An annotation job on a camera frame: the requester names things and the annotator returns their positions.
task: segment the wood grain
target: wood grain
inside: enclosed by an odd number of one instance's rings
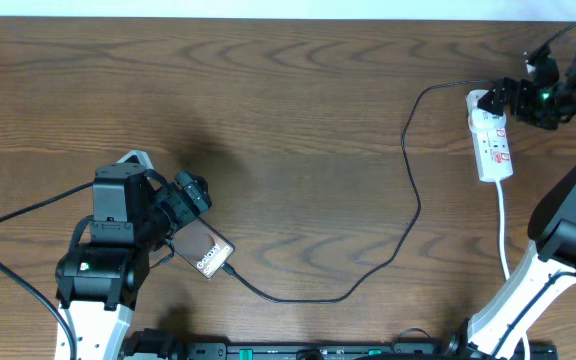
[[[232,264],[287,298],[338,296],[393,251],[415,211],[399,137],[429,85],[521,77],[521,53],[561,24],[0,18],[0,215],[90,181],[126,151],[210,183],[206,219]],[[576,32],[554,47],[565,67]],[[473,87],[422,101],[407,139],[421,217],[394,264],[337,305],[264,302],[183,260],[143,286],[131,329],[184,339],[390,341],[452,332],[502,284],[494,186],[465,123]],[[511,121],[508,256],[539,199],[576,162],[576,121]],[[0,226],[0,258],[54,294],[54,268],[89,192]],[[0,359],[49,359],[56,324],[0,273]],[[576,359],[576,287],[531,329]]]

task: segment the white background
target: white background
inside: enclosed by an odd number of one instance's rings
[[[0,0],[0,16],[576,20],[576,0]]]

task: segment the power strip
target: power strip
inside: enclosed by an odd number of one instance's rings
[[[513,172],[505,129],[506,114],[497,116],[477,107],[477,101],[487,92],[471,91],[466,96],[466,105],[479,180],[495,182],[511,176]]]

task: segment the power strip switch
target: power strip switch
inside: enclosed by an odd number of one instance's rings
[[[477,107],[477,102],[487,92],[471,91],[466,96],[466,105],[479,180],[495,182],[512,175],[512,162],[505,129],[506,114],[497,116]]]

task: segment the white plastic part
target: white plastic part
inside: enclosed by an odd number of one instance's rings
[[[77,339],[77,358],[82,360],[117,360],[121,344],[132,320],[132,310],[118,305],[115,311],[104,310],[103,302],[73,301],[70,308],[59,306]],[[55,360],[70,360],[70,345],[61,326],[57,326]]]
[[[490,355],[508,329],[508,325],[542,289],[550,276],[559,272],[576,272],[576,270],[552,259],[546,262],[539,260],[537,246],[531,240],[528,250],[510,279],[492,301],[473,315],[468,322],[468,343],[476,346],[478,351]],[[576,284],[575,277],[563,276],[550,286],[512,330],[499,350],[497,358],[510,359],[521,336],[561,293],[574,284]]]
[[[139,163],[145,166],[147,169],[154,169],[154,166],[152,166],[152,162],[150,161],[150,157],[148,157],[148,154],[145,151],[141,150],[130,150],[126,155],[122,156],[121,159],[119,159],[119,161],[117,162],[118,163],[126,162],[133,156],[135,156],[137,158],[137,161],[139,161]]]
[[[510,148],[506,137],[506,114],[493,115],[477,107],[477,101],[488,92],[473,90],[466,96],[468,127],[472,132],[479,180],[495,182],[513,174]]]

